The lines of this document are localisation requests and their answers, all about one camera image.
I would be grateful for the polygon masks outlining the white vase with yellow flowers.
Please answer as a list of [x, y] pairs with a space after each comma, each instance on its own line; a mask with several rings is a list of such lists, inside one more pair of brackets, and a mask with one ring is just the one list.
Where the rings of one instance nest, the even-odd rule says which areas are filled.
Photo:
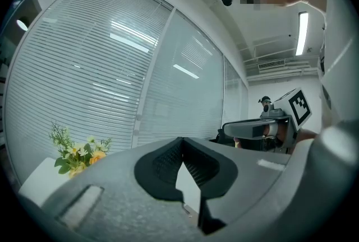
[[99, 140], [93, 136], [86, 142], [75, 142], [70, 136], [70, 130], [57, 123], [52, 123], [49, 138], [59, 153], [54, 167], [58, 168], [59, 174], [67, 174], [70, 178], [105, 158], [112, 143], [111, 138]]

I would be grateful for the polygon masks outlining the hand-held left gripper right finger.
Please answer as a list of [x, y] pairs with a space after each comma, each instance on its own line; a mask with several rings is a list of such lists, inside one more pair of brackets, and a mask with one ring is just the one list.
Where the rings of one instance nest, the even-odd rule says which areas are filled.
[[209, 235], [234, 222], [280, 176], [289, 155], [183, 139], [183, 201]]

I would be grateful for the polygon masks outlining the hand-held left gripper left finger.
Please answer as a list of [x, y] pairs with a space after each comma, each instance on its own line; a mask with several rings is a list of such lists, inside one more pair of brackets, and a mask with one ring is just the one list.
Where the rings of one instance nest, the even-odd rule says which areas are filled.
[[176, 188], [181, 137], [109, 155], [56, 190], [41, 225], [55, 242], [202, 242]]

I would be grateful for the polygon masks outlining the person's right hand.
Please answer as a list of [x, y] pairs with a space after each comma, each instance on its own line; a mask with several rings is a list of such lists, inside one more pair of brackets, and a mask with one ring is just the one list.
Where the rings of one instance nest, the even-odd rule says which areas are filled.
[[267, 124], [264, 127], [264, 148], [269, 151], [275, 148], [281, 148], [283, 142], [279, 139], [279, 124]]

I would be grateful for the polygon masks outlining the long ceiling light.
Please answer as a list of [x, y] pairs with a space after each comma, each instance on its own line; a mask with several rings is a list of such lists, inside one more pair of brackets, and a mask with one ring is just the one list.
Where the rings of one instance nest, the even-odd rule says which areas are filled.
[[298, 28], [298, 37], [297, 37], [297, 47], [296, 47], [296, 56], [300, 56], [303, 54], [306, 38], [307, 38], [307, 30], [309, 25], [309, 14], [307, 12], [300, 12], [299, 15], [299, 28]]

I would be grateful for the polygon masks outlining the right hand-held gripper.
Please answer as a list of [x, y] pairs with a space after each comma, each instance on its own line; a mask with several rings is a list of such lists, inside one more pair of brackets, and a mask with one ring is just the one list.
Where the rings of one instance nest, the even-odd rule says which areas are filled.
[[287, 152], [294, 146], [298, 131], [312, 112], [301, 88], [296, 88], [281, 96], [273, 103], [274, 109], [268, 116], [259, 119], [228, 122], [222, 126], [229, 137], [239, 138], [238, 146], [246, 150], [262, 151], [264, 127], [267, 124], [279, 124], [279, 139]]

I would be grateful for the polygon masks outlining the white table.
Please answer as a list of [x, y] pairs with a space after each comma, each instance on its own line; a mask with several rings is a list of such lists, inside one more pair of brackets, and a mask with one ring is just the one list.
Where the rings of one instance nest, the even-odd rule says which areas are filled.
[[[43, 160], [22, 184], [18, 194], [41, 207], [53, 192], [70, 180], [68, 174], [58, 173], [60, 167], [55, 166], [54, 163], [55, 159], [52, 158]], [[197, 225], [201, 192], [184, 164], [181, 165], [177, 174], [176, 189], [183, 193], [183, 209], [189, 220]]]

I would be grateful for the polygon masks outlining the person's white shirt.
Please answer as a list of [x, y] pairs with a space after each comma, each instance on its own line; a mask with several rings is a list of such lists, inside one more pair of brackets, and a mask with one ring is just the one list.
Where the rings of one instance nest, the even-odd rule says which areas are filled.
[[322, 129], [359, 119], [359, 15], [350, 0], [326, 0], [318, 75]]

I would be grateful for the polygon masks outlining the white window blinds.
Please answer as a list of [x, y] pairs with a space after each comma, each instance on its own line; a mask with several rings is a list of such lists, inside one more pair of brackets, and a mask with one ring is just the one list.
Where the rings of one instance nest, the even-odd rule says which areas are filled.
[[211, 140], [222, 123], [223, 54], [176, 11], [146, 92], [137, 145], [173, 137]]
[[56, 0], [17, 51], [4, 126], [14, 155], [55, 154], [53, 123], [74, 141], [131, 148], [146, 73], [171, 10], [159, 0]]
[[224, 97], [222, 123], [248, 119], [248, 89], [224, 57]]

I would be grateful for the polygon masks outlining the person's right forearm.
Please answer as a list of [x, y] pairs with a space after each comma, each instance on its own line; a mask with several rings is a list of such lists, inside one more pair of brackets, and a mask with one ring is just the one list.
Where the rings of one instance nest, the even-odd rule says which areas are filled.
[[290, 155], [293, 154], [295, 148], [298, 146], [298, 144], [301, 141], [304, 141], [304, 140], [307, 140], [307, 139], [315, 139], [317, 136], [318, 136], [317, 133], [315, 133], [313, 131], [310, 131], [308, 129], [301, 128], [297, 133], [297, 138], [296, 138], [294, 146], [288, 151], [288, 153]]

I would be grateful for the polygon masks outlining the ceiling air vent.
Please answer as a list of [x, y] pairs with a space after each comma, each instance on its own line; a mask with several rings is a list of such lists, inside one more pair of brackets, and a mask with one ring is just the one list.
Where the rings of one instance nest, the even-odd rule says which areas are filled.
[[285, 59], [279, 59], [279, 60], [271, 60], [264, 63], [259, 63], [257, 65], [259, 71], [263, 71], [266, 69], [272, 69], [272, 68], [280, 68], [286, 66], [286, 60]]

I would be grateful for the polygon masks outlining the round ceiling light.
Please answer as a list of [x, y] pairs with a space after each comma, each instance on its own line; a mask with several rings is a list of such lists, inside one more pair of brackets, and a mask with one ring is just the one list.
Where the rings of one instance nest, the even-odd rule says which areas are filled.
[[27, 31], [29, 28], [29, 25], [30, 25], [30, 23], [26, 17], [18, 18], [16, 20], [16, 23], [17, 23], [18, 27], [23, 31]]

